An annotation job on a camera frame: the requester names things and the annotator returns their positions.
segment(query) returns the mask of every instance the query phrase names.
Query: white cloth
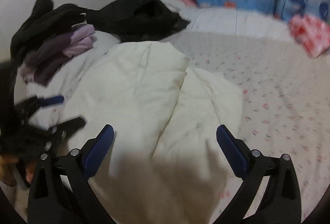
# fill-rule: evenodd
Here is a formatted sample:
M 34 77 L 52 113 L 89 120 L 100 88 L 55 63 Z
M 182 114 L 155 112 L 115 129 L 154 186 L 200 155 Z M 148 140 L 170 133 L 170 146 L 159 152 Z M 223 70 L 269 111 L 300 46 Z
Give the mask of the white cloth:
M 119 223 L 208 223 L 231 170 L 216 141 L 237 134 L 239 88 L 197 68 L 169 43 L 117 45 L 82 78 L 60 121 L 87 124 L 68 142 L 81 148 L 105 124 L 112 150 L 90 184 Z

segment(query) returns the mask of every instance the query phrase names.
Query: mattress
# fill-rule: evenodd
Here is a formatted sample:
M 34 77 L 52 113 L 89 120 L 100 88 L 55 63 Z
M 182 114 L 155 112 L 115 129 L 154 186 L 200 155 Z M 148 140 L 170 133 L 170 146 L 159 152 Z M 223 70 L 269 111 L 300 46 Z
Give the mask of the mattress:
M 330 85 L 326 80 L 330 58 L 309 59 L 293 42 L 286 24 L 272 17 L 225 8 L 197 9 L 178 0 L 162 1 L 191 21 L 186 30 L 163 41 L 187 55 L 190 66 L 220 73 L 241 88 L 244 107 L 237 137 L 264 155 L 291 156 L 304 220 L 330 183 Z M 29 84 L 28 95 L 62 93 L 69 100 L 84 72 L 72 84 L 66 72 L 61 70 L 48 88 Z M 34 122 L 52 124 L 61 110 L 41 111 Z M 229 174 L 210 223 L 225 209 L 240 184 L 240 179 Z M 247 216 L 257 209 L 266 185 L 267 178 Z

